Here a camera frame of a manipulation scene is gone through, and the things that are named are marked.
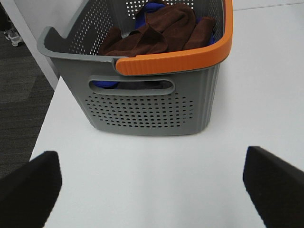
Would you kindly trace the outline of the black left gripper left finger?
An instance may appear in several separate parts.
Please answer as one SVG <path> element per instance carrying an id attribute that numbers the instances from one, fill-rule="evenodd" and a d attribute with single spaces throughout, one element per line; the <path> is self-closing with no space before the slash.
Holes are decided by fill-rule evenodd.
<path id="1" fill-rule="evenodd" d="M 0 226 L 42 228 L 62 187 L 58 153 L 46 151 L 0 180 Z"/>

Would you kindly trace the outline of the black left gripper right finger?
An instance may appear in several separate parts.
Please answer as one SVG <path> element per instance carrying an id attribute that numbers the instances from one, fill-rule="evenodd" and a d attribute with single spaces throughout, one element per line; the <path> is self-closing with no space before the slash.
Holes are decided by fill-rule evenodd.
<path id="1" fill-rule="evenodd" d="M 243 183 L 267 228 L 304 226 L 304 172 L 269 151 L 247 149 Z"/>

